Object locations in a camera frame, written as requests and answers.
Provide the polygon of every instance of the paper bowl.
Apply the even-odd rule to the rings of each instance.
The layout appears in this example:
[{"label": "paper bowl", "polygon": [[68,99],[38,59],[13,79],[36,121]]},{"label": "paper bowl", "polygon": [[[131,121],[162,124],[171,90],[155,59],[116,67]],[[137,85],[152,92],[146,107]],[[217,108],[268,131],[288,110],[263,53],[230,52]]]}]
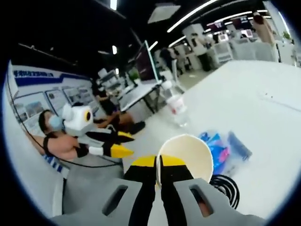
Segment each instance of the paper bowl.
[{"label": "paper bowl", "polygon": [[194,178],[210,181],[213,174],[213,159],[208,145],[201,139],[184,134],[173,137],[162,145],[156,160],[157,184],[160,188],[162,154],[182,159]]}]

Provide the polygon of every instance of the poster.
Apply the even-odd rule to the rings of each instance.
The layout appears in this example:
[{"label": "poster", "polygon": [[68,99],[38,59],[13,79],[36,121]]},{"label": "poster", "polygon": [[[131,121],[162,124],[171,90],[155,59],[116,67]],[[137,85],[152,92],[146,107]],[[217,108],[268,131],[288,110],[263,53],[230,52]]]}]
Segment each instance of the poster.
[{"label": "poster", "polygon": [[95,113],[99,110],[99,105],[96,102],[91,89],[87,87],[80,87],[78,90],[81,95],[82,103],[84,105],[89,105],[92,109],[93,116],[95,116]]},{"label": "poster", "polygon": [[48,97],[48,100],[51,103],[55,113],[61,117],[63,113],[63,107],[68,102],[66,96],[61,90],[46,91],[46,96]]},{"label": "poster", "polygon": [[71,105],[73,105],[76,102],[82,102],[81,95],[77,88],[63,89],[63,92],[67,96],[68,101]]},{"label": "poster", "polygon": [[23,128],[23,124],[32,135],[44,137],[44,133],[39,126],[39,115],[42,111],[50,109],[42,92],[28,96],[17,97],[15,106],[20,118],[17,116],[15,108],[12,106],[15,117]]}]

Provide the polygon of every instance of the face mask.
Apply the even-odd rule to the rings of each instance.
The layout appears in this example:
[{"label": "face mask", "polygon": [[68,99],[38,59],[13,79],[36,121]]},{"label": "face mask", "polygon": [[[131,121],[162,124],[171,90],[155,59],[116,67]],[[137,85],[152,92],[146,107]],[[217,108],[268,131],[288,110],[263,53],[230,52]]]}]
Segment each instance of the face mask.
[{"label": "face mask", "polygon": [[63,129],[63,120],[55,114],[50,117],[49,124],[53,131],[60,131]]}]

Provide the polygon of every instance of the plastic bottle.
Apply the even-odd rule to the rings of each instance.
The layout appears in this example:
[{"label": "plastic bottle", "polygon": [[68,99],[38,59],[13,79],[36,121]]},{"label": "plastic bottle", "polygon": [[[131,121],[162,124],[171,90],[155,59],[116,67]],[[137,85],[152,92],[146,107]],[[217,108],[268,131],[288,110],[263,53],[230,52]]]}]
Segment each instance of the plastic bottle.
[{"label": "plastic bottle", "polygon": [[162,88],[174,122],[181,127],[186,126],[188,122],[187,106],[184,104],[182,95],[173,87],[171,81],[165,81]]}]

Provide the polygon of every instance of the floor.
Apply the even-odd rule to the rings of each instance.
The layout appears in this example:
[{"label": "floor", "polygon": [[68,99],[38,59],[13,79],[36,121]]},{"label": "floor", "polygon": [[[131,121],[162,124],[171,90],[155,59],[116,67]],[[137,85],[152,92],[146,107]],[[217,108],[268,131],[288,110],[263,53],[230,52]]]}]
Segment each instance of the floor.
[{"label": "floor", "polygon": [[203,70],[187,72],[183,75],[180,75],[179,81],[182,84],[182,86],[184,86],[184,88],[190,89],[198,82],[202,81],[205,77],[207,77],[212,72],[213,70],[209,72],[205,72]]}]

